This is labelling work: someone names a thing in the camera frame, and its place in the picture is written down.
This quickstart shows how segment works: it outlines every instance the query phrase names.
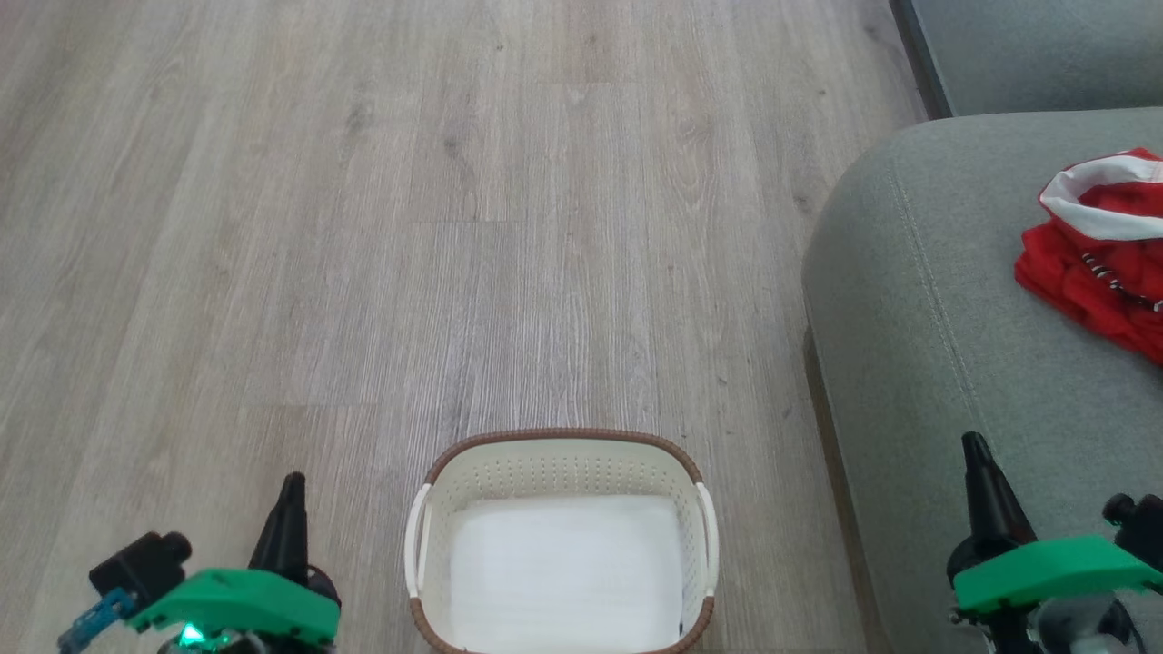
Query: floor wood grain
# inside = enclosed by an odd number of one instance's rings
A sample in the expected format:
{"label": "floor wood grain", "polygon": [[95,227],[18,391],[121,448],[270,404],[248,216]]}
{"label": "floor wood grain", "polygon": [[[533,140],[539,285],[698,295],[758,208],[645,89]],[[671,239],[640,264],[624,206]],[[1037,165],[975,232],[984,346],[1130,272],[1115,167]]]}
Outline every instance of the floor wood grain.
{"label": "floor wood grain", "polygon": [[427,652],[424,470],[579,425],[705,471],[701,651],[866,651],[799,268],[920,115],[885,0],[0,3],[0,640],[147,529],[244,564],[298,468],[342,651]]}

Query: laundry basket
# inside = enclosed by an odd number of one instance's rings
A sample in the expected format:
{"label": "laundry basket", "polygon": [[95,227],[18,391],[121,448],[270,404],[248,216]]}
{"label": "laundry basket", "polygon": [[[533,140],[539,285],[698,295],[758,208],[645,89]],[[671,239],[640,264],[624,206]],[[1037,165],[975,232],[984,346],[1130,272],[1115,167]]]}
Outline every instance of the laundry basket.
{"label": "laundry basket", "polygon": [[461,442],[405,536],[412,616],[444,654],[678,654],[711,620],[719,531],[694,462],[647,434]]}

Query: sofa cushion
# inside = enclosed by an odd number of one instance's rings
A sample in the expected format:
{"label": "sofa cushion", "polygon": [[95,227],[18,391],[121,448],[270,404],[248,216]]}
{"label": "sofa cushion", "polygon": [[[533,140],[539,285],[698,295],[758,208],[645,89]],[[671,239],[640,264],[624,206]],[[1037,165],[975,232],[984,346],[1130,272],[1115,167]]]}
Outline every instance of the sofa cushion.
{"label": "sofa cushion", "polygon": [[1158,0],[911,2],[954,115],[1163,105]]}
{"label": "sofa cushion", "polygon": [[[864,155],[804,284],[879,613],[898,654],[984,652],[947,621],[969,533],[959,435],[985,434],[1039,535],[1111,533],[1116,492],[1163,495],[1163,370],[1013,278],[1055,172],[1143,145],[1163,108],[925,123]],[[1163,646],[1163,597],[1129,602]]]}

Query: black knob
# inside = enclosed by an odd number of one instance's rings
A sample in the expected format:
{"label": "black knob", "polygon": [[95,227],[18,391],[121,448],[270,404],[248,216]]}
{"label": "black knob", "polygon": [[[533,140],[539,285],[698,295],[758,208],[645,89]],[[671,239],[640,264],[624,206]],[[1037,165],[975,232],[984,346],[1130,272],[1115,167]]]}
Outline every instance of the black knob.
{"label": "black knob", "polygon": [[1121,492],[1106,500],[1106,505],[1103,507],[1103,518],[1115,527],[1121,527],[1134,514],[1135,500]]}
{"label": "black knob", "polygon": [[162,547],[173,556],[174,563],[185,563],[194,548],[190,545],[190,539],[178,532],[170,532],[162,536]]}

